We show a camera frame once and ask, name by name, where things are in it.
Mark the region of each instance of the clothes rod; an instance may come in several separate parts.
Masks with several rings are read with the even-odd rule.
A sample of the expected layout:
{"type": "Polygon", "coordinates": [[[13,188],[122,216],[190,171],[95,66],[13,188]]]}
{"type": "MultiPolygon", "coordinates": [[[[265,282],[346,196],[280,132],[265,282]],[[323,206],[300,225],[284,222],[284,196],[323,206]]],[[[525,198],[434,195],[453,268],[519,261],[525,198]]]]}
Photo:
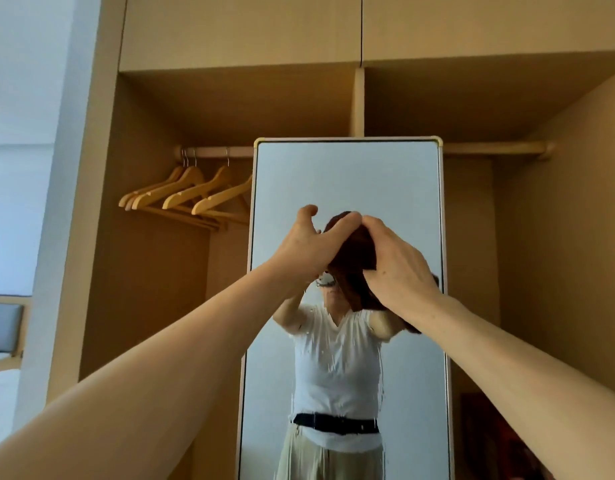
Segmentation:
{"type": "MultiPolygon", "coordinates": [[[[539,160],[550,157],[554,145],[549,141],[498,141],[487,143],[444,143],[443,155],[482,157],[497,155],[535,156],[539,160]]],[[[253,146],[176,146],[177,161],[186,159],[252,158],[253,146]]]]}

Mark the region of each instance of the person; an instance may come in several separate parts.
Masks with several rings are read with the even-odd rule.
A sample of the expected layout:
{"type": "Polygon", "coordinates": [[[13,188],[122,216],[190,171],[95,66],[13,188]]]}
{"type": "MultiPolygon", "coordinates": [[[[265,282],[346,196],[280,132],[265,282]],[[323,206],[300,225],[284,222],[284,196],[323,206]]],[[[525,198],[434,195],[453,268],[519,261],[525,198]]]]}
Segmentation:
{"type": "Polygon", "coordinates": [[[435,340],[556,478],[615,480],[614,392],[441,294],[421,253],[380,220],[351,213],[318,234],[316,212],[299,210],[270,260],[3,441],[0,480],[166,478],[258,331],[361,221],[377,251],[365,278],[381,303],[435,340]]]}
{"type": "Polygon", "coordinates": [[[302,290],[273,320],[294,339],[295,392],[276,480],[380,480],[377,426],[381,346],[405,329],[387,311],[353,312],[329,273],[317,280],[323,305],[301,304],[302,290]]]}

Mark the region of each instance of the black belt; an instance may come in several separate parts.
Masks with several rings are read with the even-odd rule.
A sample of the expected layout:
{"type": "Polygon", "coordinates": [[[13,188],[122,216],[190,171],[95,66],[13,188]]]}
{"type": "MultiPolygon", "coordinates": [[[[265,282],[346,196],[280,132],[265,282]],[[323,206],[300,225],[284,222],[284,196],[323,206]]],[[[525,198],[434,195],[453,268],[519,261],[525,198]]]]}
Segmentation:
{"type": "Polygon", "coordinates": [[[370,435],[379,432],[375,419],[349,419],[321,413],[299,413],[292,422],[323,433],[337,435],[370,435]]]}

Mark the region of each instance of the glasses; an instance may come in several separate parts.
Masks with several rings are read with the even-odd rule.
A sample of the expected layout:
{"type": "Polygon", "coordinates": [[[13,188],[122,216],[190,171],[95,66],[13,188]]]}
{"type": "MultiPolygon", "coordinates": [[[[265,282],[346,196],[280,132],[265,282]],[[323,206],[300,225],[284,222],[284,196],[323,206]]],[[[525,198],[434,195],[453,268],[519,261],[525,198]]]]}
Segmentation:
{"type": "Polygon", "coordinates": [[[317,286],[319,288],[329,288],[336,284],[335,277],[330,273],[323,273],[317,278],[317,286]]]}

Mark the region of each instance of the hand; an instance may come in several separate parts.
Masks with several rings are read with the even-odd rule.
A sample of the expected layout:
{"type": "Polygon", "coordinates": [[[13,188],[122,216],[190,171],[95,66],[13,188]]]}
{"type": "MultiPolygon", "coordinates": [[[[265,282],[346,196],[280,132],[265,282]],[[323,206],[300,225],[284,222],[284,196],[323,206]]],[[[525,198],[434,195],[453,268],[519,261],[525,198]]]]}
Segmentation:
{"type": "Polygon", "coordinates": [[[296,280],[297,287],[307,287],[319,277],[345,239],[361,225],[361,215],[351,212],[328,232],[317,232],[312,217],[318,210],[316,205],[306,205],[298,210],[294,225],[271,258],[287,270],[292,280],[296,280]]]}
{"type": "Polygon", "coordinates": [[[363,216],[363,225],[377,252],[377,270],[363,271],[370,290],[383,305],[418,327],[410,317],[433,310],[443,298],[425,258],[380,219],[363,216]]]}

